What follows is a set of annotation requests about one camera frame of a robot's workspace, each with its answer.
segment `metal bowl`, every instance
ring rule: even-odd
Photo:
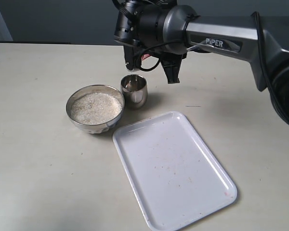
[[[97,125],[88,125],[88,124],[82,124],[79,123],[75,120],[72,119],[71,117],[71,109],[72,109],[72,105],[74,104],[74,102],[80,98],[82,98],[83,96],[87,95],[87,94],[91,94],[91,93],[105,93],[108,95],[111,95],[113,97],[115,97],[121,104],[122,106],[122,110],[119,113],[119,115],[117,115],[115,118],[113,118],[112,120],[105,122],[103,124],[97,124]],[[68,99],[67,103],[66,103],[66,113],[69,117],[69,119],[72,121],[72,123],[78,127],[80,130],[83,130],[87,133],[90,134],[100,134],[102,132],[106,132],[109,129],[113,128],[121,119],[122,114],[123,114],[123,109],[124,109],[124,97],[122,95],[122,93],[111,87],[111,86],[107,86],[107,85],[91,85],[91,86],[87,86],[84,88],[79,89],[78,91],[76,91],[74,94],[71,95],[71,97]]]

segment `uncooked rice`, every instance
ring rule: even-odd
[[[73,120],[87,125],[106,123],[120,114],[122,105],[115,97],[105,93],[91,93],[72,105]]]

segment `metal cup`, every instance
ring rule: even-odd
[[[125,76],[121,80],[121,91],[125,105],[130,109],[141,108],[148,98],[146,79],[140,75]]]

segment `plastic tray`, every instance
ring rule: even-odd
[[[184,115],[119,128],[113,141],[144,218],[175,231],[235,201],[235,184]]]

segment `table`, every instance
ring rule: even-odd
[[[85,134],[65,112],[76,90],[119,88],[127,74],[121,46],[0,44],[0,231],[149,230],[113,131]],[[239,190],[235,204],[185,230],[289,231],[289,126],[249,64],[191,53],[180,84],[168,85],[161,67],[141,75],[148,102],[118,127],[185,114]]]

